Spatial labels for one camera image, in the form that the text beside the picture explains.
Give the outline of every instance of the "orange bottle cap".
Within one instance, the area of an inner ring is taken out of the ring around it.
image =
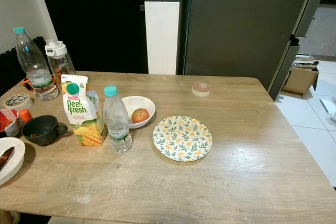
[[[31,119],[33,119],[29,109],[20,110],[19,111],[19,116],[24,123],[28,123]]]

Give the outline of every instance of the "decorative plate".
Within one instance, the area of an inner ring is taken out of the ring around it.
[[[153,131],[153,141],[164,156],[181,162],[204,157],[212,146],[208,128],[197,119],[181,115],[158,123]]]

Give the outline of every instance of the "water bottle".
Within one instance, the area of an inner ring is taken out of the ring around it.
[[[41,101],[51,101],[58,96],[58,89],[52,81],[48,70],[48,64],[42,52],[25,33],[23,27],[15,27],[16,52],[20,65],[30,84],[34,89],[35,96]]]
[[[63,41],[47,39],[44,49],[48,56],[49,66],[61,91],[61,75],[63,73],[76,74],[67,47]]]
[[[112,147],[116,152],[123,153],[132,146],[127,110],[118,96],[116,86],[105,87],[104,93],[103,118],[112,140]]]

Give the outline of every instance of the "white tile floor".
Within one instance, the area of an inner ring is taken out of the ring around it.
[[[97,221],[97,220],[81,220],[81,219],[67,219],[60,217],[52,217],[48,224],[112,224],[111,222],[106,221]]]
[[[326,120],[320,99],[336,95],[336,62],[320,61],[316,90],[304,96],[281,92],[276,105],[319,164],[330,184],[336,187],[336,127]]]

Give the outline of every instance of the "mug handle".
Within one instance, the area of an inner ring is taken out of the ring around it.
[[[64,124],[58,124],[57,126],[57,137],[62,136],[68,132],[68,127]]]

